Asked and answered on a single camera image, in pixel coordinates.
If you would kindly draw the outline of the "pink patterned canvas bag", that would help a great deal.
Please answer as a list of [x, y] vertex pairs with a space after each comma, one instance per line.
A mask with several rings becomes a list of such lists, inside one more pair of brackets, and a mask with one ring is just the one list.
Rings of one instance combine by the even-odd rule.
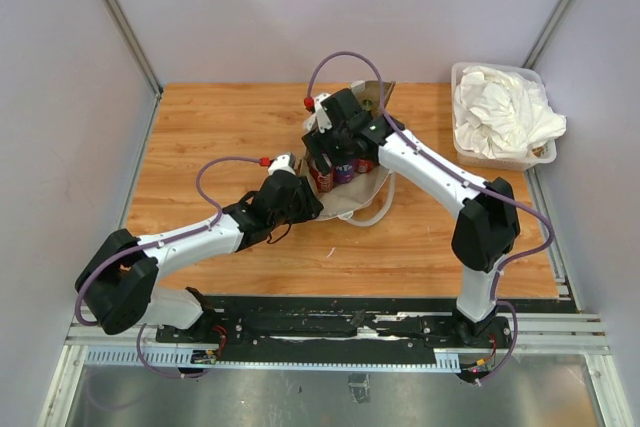
[[[365, 110], [371, 110], [379, 115], [379, 82], [374, 80], [357, 81], [351, 84], [350, 89], [357, 97]], [[314, 180], [309, 172], [308, 162], [311, 159], [306, 151], [297, 166], [299, 174], [304, 175], [311, 185], [311, 189], [319, 201], [323, 204], [317, 221], [340, 219], [356, 227], [370, 227], [379, 222], [390, 210], [396, 187], [396, 173], [384, 167], [374, 165], [374, 168], [365, 174], [356, 173], [355, 178], [348, 184], [338, 185], [328, 193], [319, 193]], [[386, 200], [380, 210], [368, 220], [353, 219], [354, 212], [368, 207], [375, 199], [378, 192], [389, 180], [389, 189]]]

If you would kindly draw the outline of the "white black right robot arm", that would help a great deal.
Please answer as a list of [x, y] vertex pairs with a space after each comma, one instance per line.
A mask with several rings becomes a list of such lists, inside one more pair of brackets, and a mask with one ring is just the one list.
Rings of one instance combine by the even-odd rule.
[[318, 170], [367, 159], [411, 181], [455, 219], [451, 248], [463, 267], [453, 334], [466, 347], [486, 339], [497, 311], [498, 265], [520, 233], [510, 184], [461, 170], [424, 147], [386, 111], [373, 115], [348, 88], [303, 101], [310, 123], [302, 140]]

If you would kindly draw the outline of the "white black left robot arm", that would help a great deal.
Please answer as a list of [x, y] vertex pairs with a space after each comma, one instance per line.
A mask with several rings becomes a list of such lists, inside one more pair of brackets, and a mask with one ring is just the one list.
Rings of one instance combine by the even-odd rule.
[[92, 320], [83, 325], [120, 334], [156, 317], [179, 328], [190, 341], [207, 340], [214, 318], [189, 291], [161, 292], [160, 279], [200, 261], [272, 242], [281, 226], [313, 221], [323, 209], [306, 177], [278, 169], [257, 191], [222, 208], [213, 217], [155, 235], [112, 232], [75, 281], [76, 305], [87, 306]]

